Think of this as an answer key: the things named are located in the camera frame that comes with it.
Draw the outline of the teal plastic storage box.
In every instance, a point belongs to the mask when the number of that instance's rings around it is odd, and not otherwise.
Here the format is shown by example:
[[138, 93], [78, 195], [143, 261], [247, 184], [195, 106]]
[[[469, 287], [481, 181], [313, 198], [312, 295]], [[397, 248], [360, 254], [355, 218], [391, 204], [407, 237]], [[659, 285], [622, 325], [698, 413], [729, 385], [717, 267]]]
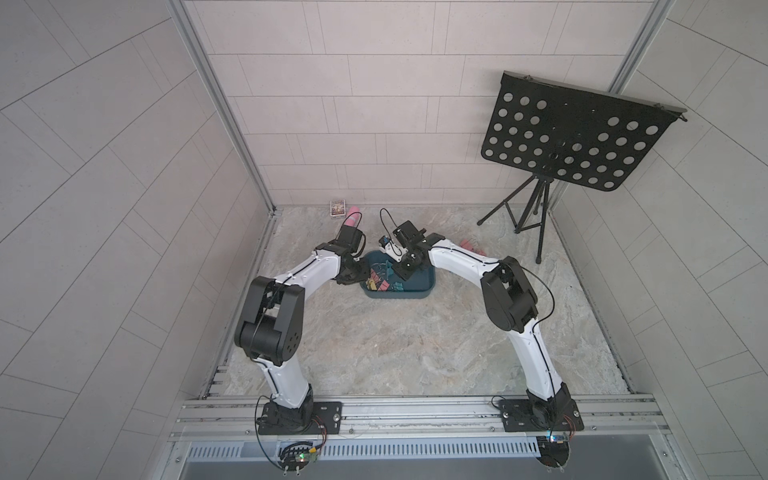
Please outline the teal plastic storage box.
[[392, 259], [385, 253], [370, 251], [363, 258], [368, 261], [369, 276], [360, 287], [370, 298], [424, 299], [436, 285], [433, 267], [418, 270], [408, 280], [404, 280], [396, 274]]

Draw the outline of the pink binder clip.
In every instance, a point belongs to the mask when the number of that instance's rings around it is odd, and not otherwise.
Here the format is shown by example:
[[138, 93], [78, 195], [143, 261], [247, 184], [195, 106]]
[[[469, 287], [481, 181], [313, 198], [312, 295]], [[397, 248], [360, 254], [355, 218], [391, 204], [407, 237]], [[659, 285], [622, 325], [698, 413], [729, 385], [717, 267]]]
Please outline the pink binder clip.
[[475, 243], [473, 243], [473, 242], [471, 242], [469, 240], [463, 240], [460, 243], [460, 247], [465, 249], [465, 250], [469, 250], [471, 252], [475, 252], [475, 253], [478, 253], [478, 254], [483, 255], [483, 256], [486, 255], [485, 251], [480, 246], [478, 246], [477, 244], [475, 244]]

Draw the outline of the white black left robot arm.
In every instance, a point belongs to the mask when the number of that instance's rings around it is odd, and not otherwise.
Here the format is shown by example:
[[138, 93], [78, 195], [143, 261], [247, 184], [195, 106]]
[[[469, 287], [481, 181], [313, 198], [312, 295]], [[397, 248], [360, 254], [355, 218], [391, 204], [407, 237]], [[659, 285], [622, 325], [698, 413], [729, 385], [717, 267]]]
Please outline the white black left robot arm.
[[307, 259], [276, 277], [251, 281], [235, 328], [234, 344], [257, 365], [272, 391], [271, 423], [289, 431], [312, 422], [313, 391], [295, 357], [303, 335], [306, 299], [323, 284], [364, 282], [370, 273], [362, 257], [365, 234], [342, 225], [337, 236], [315, 247]]

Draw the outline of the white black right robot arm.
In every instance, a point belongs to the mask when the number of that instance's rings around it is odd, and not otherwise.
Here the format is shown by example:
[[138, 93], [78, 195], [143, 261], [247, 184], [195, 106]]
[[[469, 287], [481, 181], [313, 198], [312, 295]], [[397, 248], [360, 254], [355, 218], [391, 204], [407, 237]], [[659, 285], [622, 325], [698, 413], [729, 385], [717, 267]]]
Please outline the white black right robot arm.
[[495, 259], [467, 250], [442, 235], [416, 229], [410, 221], [394, 234], [394, 239], [381, 237], [379, 249], [392, 259], [393, 270], [402, 279], [432, 266], [480, 288], [488, 318], [507, 333], [521, 363], [536, 422], [556, 423], [571, 397], [545, 347], [538, 297], [520, 263], [510, 256]]

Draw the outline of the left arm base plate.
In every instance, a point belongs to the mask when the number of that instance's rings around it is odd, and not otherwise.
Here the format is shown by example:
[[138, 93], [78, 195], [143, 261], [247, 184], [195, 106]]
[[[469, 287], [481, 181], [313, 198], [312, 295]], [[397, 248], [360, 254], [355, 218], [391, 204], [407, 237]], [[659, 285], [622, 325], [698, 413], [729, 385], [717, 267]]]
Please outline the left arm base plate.
[[297, 409], [289, 409], [269, 401], [256, 416], [255, 423], [260, 435], [317, 435], [322, 431], [338, 434], [342, 409], [342, 402], [310, 401]]

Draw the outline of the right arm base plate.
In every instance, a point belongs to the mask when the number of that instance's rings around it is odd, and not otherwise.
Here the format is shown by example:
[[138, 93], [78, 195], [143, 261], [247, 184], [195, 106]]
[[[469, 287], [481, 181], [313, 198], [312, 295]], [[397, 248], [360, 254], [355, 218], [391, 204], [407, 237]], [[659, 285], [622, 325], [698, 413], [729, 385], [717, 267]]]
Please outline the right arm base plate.
[[500, 414], [506, 432], [566, 432], [584, 430], [581, 414], [573, 399], [553, 402], [529, 398], [496, 397], [491, 404]]

